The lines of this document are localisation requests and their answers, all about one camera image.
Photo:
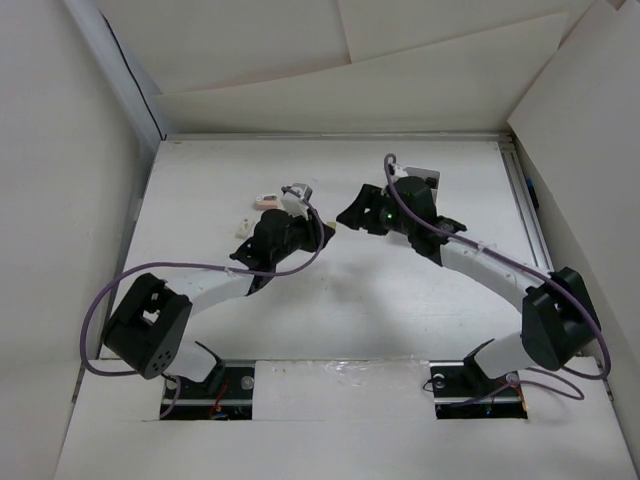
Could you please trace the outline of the pink white eraser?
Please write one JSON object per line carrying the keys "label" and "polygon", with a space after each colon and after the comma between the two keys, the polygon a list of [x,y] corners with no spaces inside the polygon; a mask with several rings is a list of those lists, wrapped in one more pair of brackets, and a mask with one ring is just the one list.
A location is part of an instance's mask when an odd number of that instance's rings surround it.
{"label": "pink white eraser", "polygon": [[278,209],[279,205],[280,202],[277,194],[257,196],[253,204],[256,210]]}

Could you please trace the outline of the white small eraser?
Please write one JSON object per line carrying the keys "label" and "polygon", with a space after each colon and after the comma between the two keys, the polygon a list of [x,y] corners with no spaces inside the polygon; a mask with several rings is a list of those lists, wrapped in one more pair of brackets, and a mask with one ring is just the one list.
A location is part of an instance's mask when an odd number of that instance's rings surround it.
{"label": "white small eraser", "polygon": [[236,228],[235,237],[239,239],[247,239],[252,232],[254,220],[251,218],[243,218]]}

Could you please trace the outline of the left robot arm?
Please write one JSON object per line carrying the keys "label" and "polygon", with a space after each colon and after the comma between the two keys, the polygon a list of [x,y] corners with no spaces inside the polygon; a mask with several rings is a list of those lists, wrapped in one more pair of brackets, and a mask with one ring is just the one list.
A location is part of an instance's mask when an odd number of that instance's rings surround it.
{"label": "left robot arm", "polygon": [[221,270],[172,280],[139,276],[103,328],[103,343],[145,379],[182,377],[199,395],[212,396],[222,387],[223,361],[207,347],[183,341],[190,318],[260,291],[280,262],[297,251],[315,254],[334,235],[334,227],[313,216],[268,210]]}

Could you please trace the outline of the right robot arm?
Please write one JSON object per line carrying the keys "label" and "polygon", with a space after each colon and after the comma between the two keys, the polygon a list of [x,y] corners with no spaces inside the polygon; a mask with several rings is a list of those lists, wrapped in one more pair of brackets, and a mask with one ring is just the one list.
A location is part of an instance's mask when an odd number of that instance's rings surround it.
{"label": "right robot arm", "polygon": [[438,214],[430,185],[420,177],[397,178],[383,188],[363,185],[337,221],[371,235],[405,236],[418,255],[474,280],[520,313],[518,331],[465,357],[462,381],[473,393],[486,393],[515,371],[564,370],[588,343],[605,343],[578,272],[540,270],[466,237],[464,224]]}

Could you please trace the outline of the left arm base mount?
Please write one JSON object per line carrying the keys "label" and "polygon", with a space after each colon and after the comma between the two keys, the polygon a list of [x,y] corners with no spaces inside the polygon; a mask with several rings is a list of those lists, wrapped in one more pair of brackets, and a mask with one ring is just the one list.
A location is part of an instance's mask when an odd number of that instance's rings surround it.
{"label": "left arm base mount", "polygon": [[252,419],[256,361],[224,360],[200,342],[179,351],[179,373],[203,373],[209,366],[209,375],[202,382],[164,376],[160,420]]}

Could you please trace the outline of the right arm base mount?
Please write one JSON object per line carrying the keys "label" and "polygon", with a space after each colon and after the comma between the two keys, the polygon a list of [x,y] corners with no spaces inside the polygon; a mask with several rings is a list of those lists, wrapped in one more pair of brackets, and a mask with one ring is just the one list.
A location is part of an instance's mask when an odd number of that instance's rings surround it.
{"label": "right arm base mount", "polygon": [[437,360],[429,364],[422,390],[431,393],[438,420],[528,418],[522,392],[503,375],[490,379],[475,361],[485,342],[463,360]]}

